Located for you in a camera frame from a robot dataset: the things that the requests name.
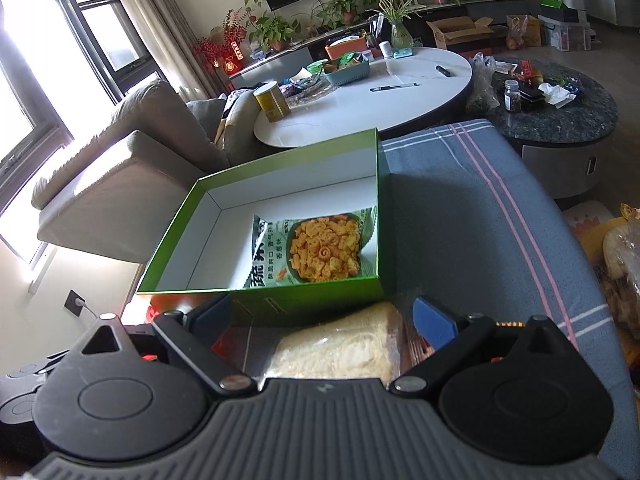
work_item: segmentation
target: glass jar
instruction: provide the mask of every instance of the glass jar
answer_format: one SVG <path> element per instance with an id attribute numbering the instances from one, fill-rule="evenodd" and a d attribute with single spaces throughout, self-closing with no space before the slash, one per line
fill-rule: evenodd
<path id="1" fill-rule="evenodd" d="M 508 112 L 516 113 L 521 110 L 520 86 L 515 79 L 509 79 L 504 83 L 504 107 Z"/>
<path id="2" fill-rule="evenodd" d="M 391 46 L 394 50 L 414 46 L 414 38 L 406 30 L 402 21 L 391 22 Z"/>

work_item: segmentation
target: window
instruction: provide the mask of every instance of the window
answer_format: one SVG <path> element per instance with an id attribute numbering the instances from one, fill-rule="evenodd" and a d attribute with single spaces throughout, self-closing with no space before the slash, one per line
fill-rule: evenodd
<path id="1" fill-rule="evenodd" d="M 116 101 L 162 71 L 145 48 L 120 0 L 58 0 L 94 70 Z"/>
<path id="2" fill-rule="evenodd" d="M 0 239 L 33 268 L 35 183 L 126 95 L 165 79 L 120 0 L 0 0 Z"/>

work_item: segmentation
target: green plastic basket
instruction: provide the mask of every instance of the green plastic basket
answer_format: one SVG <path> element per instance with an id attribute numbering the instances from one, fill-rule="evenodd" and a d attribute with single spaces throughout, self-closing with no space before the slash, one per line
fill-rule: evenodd
<path id="1" fill-rule="evenodd" d="M 331 74 L 325 73 L 329 83 L 333 86 L 342 86 L 347 83 L 353 83 L 354 81 L 369 77 L 369 74 L 371 74 L 371 67 L 368 59 L 362 63 L 337 70 Z"/>

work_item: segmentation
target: pink stripe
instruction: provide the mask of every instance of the pink stripe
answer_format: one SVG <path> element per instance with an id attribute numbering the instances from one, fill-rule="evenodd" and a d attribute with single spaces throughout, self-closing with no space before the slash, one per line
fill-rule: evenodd
<path id="1" fill-rule="evenodd" d="M 533 234 L 529 229 L 529 225 L 527 224 L 527 221 L 524 219 L 524 216 L 522 215 L 520 208 L 518 208 L 516 201 L 513 199 L 513 196 L 511 195 L 511 193 L 509 192 L 509 189 L 507 188 L 504 181 L 502 180 L 502 177 L 498 174 L 497 171 L 495 171 L 494 167 L 487 160 L 486 156 L 484 156 L 484 153 L 482 152 L 482 150 L 478 148 L 478 145 L 471 138 L 471 135 L 469 135 L 469 132 L 466 130 L 466 128 L 462 124 L 459 124 L 459 126 L 464 131 L 466 138 L 469 140 L 469 142 L 471 142 L 473 147 L 476 149 L 476 152 L 478 152 L 478 154 L 482 157 L 482 160 L 484 160 L 484 163 L 489 167 L 489 170 L 494 174 L 494 177 L 498 179 L 498 182 L 500 183 L 500 187 L 507 195 L 509 202 L 511 202 L 511 206 L 516 211 L 516 215 L 518 216 L 518 219 L 520 220 L 522 227 L 524 227 L 524 231 L 527 233 L 527 237 L 529 237 L 529 241 L 531 242 L 531 245 L 533 245 L 533 249 L 536 251 L 536 254 L 538 255 L 540 264 L 542 264 L 543 269 L 545 269 L 545 274 L 549 280 L 549 283 L 551 283 L 551 288 L 553 289 L 554 296 L 556 297 L 556 301 L 558 302 L 558 306 L 560 307 L 560 312 L 562 313 L 562 320 L 564 320 L 564 322 L 566 323 L 566 329 L 569 334 L 569 341 L 571 341 L 571 343 L 574 344 L 575 349 L 578 349 L 578 343 L 575 338 L 574 329 L 571 326 L 571 319 L 569 318 L 569 315 L 567 314 L 566 308 L 564 306 L 564 301 L 562 300 L 560 289 L 558 287 L 558 284 L 556 283 L 556 280 L 553 274 L 551 273 L 551 269 L 549 269 L 549 266 L 546 263 L 545 257 L 543 256 L 542 251 L 540 250 L 540 247 L 536 242 L 536 239 L 533 237 Z"/>
<path id="2" fill-rule="evenodd" d="M 538 274 L 536 272 L 536 269 L 533 266 L 533 263 L 531 262 L 529 254 L 527 253 L 527 250 L 525 249 L 524 244 L 522 243 L 522 239 L 520 238 L 520 235 L 516 231 L 516 227 L 513 225 L 513 221 L 511 221 L 511 217 L 509 216 L 509 213 L 507 211 L 507 208 L 504 205 L 504 202 L 498 195 L 498 192 L 495 190 L 494 184 L 492 184 L 492 182 L 486 176 L 486 174 L 480 167 L 480 164 L 478 164 L 478 161 L 476 160 L 476 158 L 473 156 L 469 148 L 466 146 L 466 144 L 460 137 L 460 134 L 457 133 L 455 126 L 453 128 L 449 126 L 449 129 L 455 134 L 456 138 L 460 141 L 460 144 L 462 144 L 462 147 L 465 149 L 467 155 L 469 156 L 473 164 L 476 166 L 478 173 L 482 176 L 482 178 L 484 178 L 484 181 L 486 182 L 487 186 L 489 187 L 491 192 L 494 194 L 495 200 L 500 206 L 500 209 L 502 209 L 502 214 L 504 215 L 504 218 L 507 221 L 507 224 L 509 224 L 509 227 L 511 228 L 513 237 L 516 239 L 516 242 L 518 243 L 518 247 L 520 248 L 520 252 L 522 252 L 522 256 L 524 257 L 524 260 L 527 263 L 527 267 L 529 267 L 529 272 L 531 273 L 531 277 L 533 278 L 533 281 L 536 284 L 536 288 L 538 289 L 538 293 L 540 294 L 540 300 L 542 300 L 542 305 L 545 307 L 546 315 L 549 317 L 549 319 L 553 320 L 553 315 L 551 314 L 551 307 L 549 307 L 549 302 L 546 300 L 545 289 L 542 288 L 542 284 L 540 283 L 540 278 L 538 277 Z"/>

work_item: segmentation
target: plastic bag of food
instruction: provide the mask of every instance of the plastic bag of food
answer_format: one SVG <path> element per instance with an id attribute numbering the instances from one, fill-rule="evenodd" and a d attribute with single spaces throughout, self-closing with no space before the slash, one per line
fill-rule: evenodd
<path id="1" fill-rule="evenodd" d="M 609 230 L 602 247 L 609 279 L 605 293 L 614 319 L 640 339 L 640 209 L 626 204 L 620 209 L 627 224 Z"/>
<path id="2" fill-rule="evenodd" d="M 500 101 L 495 97 L 494 88 L 491 86 L 496 69 L 495 59 L 478 52 L 469 63 L 474 71 L 474 90 L 466 102 L 466 109 L 473 114 L 485 114 L 500 106 Z"/>
<path id="3" fill-rule="evenodd" d="M 507 47 L 509 50 L 524 48 L 524 35 L 529 25 L 528 16 L 507 16 Z"/>
<path id="4" fill-rule="evenodd" d="M 294 332 L 281 339 L 263 378 L 380 378 L 387 386 L 400 376 L 402 324 L 385 302 Z"/>
<path id="5" fill-rule="evenodd" d="M 255 216 L 253 264 L 245 287 L 373 276 L 375 225 L 375 208 L 277 222 Z"/>

